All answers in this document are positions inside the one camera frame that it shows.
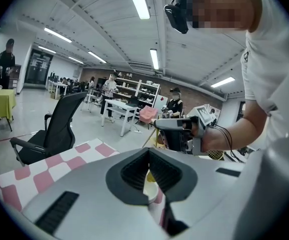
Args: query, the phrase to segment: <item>fluorescent light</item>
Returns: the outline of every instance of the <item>fluorescent light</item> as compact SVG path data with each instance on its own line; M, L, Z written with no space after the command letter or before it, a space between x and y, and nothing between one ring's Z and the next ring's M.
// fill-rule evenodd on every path
M153 68L155 70L159 69L159 63L158 63L158 54L156 49L150 49L150 54L152 58Z
M70 60L73 60L73 61L75 61L75 62L78 62L78 63L80 63L80 64L84 64L83 62L81 62L80 60L77 60L77 59L75 59L75 58L71 58L71 57L68 57Z
M225 80L222 80L222 81L220 81L220 82L217 82L217 83L211 85L211 87L216 88L216 87L218 87L218 86L222 86L222 85L225 85L225 84L227 84L227 83L230 83L230 82L232 82L232 81L234 81L234 80L236 80L236 79L234 79L234 78L232 78L232 77L230 76L229 78L227 78L227 79L225 79Z
M139 14L140 19L147 20L150 19L150 14L148 10L148 6L146 0L132 0L136 11Z
M93 57L96 57L99 61L103 62L103 63L107 63L106 61L104 61L102 58L100 58L99 56L95 55L93 52L88 51L88 54L91 54Z
M42 47L42 46L38 46L40 49L44 49L44 50L46 50L46 51L48 51L48 52L51 52L51 53L53 53L53 54L56 54L56 52L55 51L53 51L53 50L49 50L49 49L47 49L47 48L44 48L44 47Z
M72 42L70 39L62 36L61 34L58 34L58 33L54 32L54 31L52 31L52 30L49 29L49 28L46 28L46 27L45 27L45 28L44 28L44 31L47 31L47 32L50 33L50 34L53 34L54 36L56 36L56 37L58 37L58 38L61 38L61 39L65 40L65 41L67 41L68 43L71 43L71 42Z

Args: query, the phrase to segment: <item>wall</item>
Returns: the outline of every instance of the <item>wall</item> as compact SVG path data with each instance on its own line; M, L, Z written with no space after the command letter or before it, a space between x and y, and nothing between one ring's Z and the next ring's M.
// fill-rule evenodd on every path
M88 69L84 68L81 73L80 81L89 81L92 76L95 78L95 83L97 83L98 78L107 77L109 78L110 74L112 74L113 71L111 70L105 70L105 69ZM168 98L171 98L170 89L178 87L181 90L181 99L183 101L183 110L184 113L190 112L190 110L197 106L202 106L203 104L210 104L211 106L221 109L222 107L222 101L210 97L207 94L204 94L202 92L199 92L197 90L184 87L172 82L168 82L162 79L158 79L155 77L150 76L144 76L132 73L132 80L134 81L153 81L154 83L160 84L161 90L160 95L166 96Z
M19 28L16 30L14 27L2 27L0 29L0 53L6 49L6 43L10 38L14 39L13 54L15 56L15 64L21 65L19 84L17 86L17 92L19 93L24 85L28 59L36 33L26 29Z
M238 116L240 102L245 101L244 97L241 98L230 98L226 102L222 104L222 110L220 112L219 120L217 124L221 127L230 127L232 126ZM266 136L267 136L267 124L268 124L269 117L265 122L265 126L261 135L251 144L248 146L253 148L254 150L257 149L265 149L266 148Z
M52 61L50 63L48 76L50 76L51 72L54 72L54 74L56 76L59 76L60 78L74 79L74 72L78 68L79 66L77 64L74 64L62 58L53 56Z

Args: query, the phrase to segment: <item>pink checkered tablecloth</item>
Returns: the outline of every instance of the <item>pink checkered tablecloth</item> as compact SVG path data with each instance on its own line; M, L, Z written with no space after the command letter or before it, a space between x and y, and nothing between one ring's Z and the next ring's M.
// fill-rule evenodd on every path
M21 211L38 193L54 182L87 163L119 154L100 139L94 139L45 160L0 175L0 199ZM159 189L149 212L161 225L164 215L165 195Z

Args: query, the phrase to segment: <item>white shelving unit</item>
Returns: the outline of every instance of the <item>white shelving unit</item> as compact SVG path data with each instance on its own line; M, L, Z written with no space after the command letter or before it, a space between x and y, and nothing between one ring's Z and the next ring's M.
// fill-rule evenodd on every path
M124 79L124 78L117 78L116 82L119 83L119 84L117 84L116 87L121 91L128 90L130 92L134 92L134 96L136 96L136 97L138 97L138 95L142 95L142 96L148 96L150 98L153 98L152 102L149 102L146 100L140 100L140 99L139 99L139 102L150 105L151 107L154 106L154 104L156 102L157 95L158 95L159 90L160 90L159 84L157 86L153 86L151 84L147 84L145 82L142 82L142 80L133 81L133 80ZM142 88L146 88L147 90L150 90L151 93L145 93L144 91L141 91ZM126 95L126 94L122 94L122 93L115 93L115 94L117 96L123 96L126 98L131 97L131 95Z

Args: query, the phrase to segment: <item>chair armrest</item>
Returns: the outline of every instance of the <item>chair armrest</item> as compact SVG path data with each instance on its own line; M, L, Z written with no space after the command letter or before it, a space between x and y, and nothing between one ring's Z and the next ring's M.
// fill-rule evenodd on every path
M16 148L16 145L18 145L26 149L34 150L40 153L46 153L46 150L43 146L39 146L39 145L24 141L19 138L15 138L15 137L11 138L10 143L13 148Z
M48 118L51 118L53 116L53 114L45 114L44 115L44 130L47 130L47 120Z

